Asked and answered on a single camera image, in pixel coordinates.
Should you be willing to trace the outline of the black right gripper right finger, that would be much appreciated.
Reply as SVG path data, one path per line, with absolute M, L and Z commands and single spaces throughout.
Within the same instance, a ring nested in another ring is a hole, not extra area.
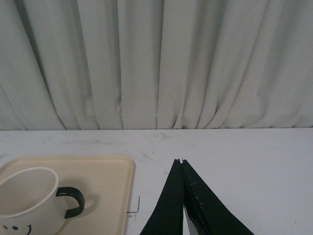
M 251 235 L 187 160 L 182 162 L 184 207 L 191 235 Z

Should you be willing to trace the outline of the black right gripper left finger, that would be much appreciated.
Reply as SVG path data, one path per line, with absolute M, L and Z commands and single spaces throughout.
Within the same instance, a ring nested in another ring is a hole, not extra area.
M 183 234 L 183 177 L 180 160 L 174 160 L 158 202 L 142 235 Z

